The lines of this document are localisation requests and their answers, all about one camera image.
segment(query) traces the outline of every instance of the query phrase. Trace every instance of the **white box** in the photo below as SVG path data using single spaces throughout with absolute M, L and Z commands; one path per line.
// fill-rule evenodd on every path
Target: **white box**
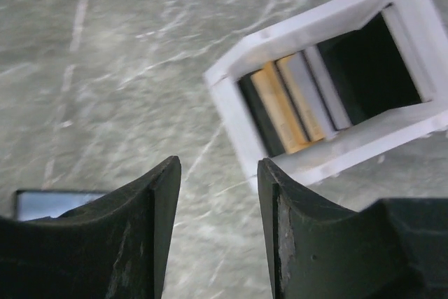
M 330 1 L 246 36 L 204 74 L 254 190 L 258 161 L 267 154 L 238 79 L 268 61 L 360 29 L 380 11 L 423 103 L 386 111 L 332 141 L 273 160 L 293 179 L 309 185 L 448 125 L 448 38 L 432 0 Z

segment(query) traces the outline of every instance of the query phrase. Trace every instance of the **black book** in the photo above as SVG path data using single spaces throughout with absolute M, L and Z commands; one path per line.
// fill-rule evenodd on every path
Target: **black book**
M 254 73 L 243 76 L 238 81 L 238 85 L 252 115 L 253 122 L 258 129 L 260 138 L 266 148 L 267 154 L 269 157 L 273 158 L 284 154 L 286 151 L 255 86 L 253 85 L 251 76 Z

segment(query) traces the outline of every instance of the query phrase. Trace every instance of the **gray floor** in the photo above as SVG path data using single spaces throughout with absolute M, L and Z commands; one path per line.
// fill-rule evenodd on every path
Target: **gray floor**
M 0 212 L 17 188 L 112 190 L 177 154 L 165 298 L 271 298 L 258 198 L 202 73 L 245 34 L 325 1 L 0 0 Z M 448 23 L 448 0 L 435 2 Z M 448 196 L 447 171 L 436 134 L 313 188 L 361 209 Z

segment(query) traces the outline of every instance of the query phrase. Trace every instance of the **marble table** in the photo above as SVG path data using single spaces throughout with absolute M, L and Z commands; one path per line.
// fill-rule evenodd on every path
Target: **marble table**
M 18 188 L 109 191 L 179 155 L 166 298 L 271 298 L 258 196 L 202 73 L 241 37 L 329 0 L 0 0 L 0 212 Z M 448 0 L 434 0 L 448 23 Z M 359 210 L 448 196 L 448 139 L 312 188 Z

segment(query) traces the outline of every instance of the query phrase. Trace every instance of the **book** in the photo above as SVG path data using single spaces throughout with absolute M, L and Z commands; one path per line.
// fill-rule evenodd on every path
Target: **book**
M 309 146 L 303 129 L 294 114 L 279 80 L 273 62 L 268 62 L 262 71 L 251 76 L 266 111 L 274 124 L 287 153 L 295 153 Z
M 273 158 L 284 154 L 286 150 L 252 82 L 252 74 L 243 76 L 238 81 L 238 86 L 244 100 L 246 101 L 249 112 L 252 115 L 255 127 L 258 129 L 258 133 L 263 145 L 265 146 L 267 155 L 270 158 Z
M 326 113 L 302 53 L 277 60 L 277 66 L 289 88 L 294 105 L 302 116 L 311 141 L 332 139 L 337 134 Z
M 353 126 L 318 48 L 311 46 L 303 53 L 335 130 L 344 130 Z

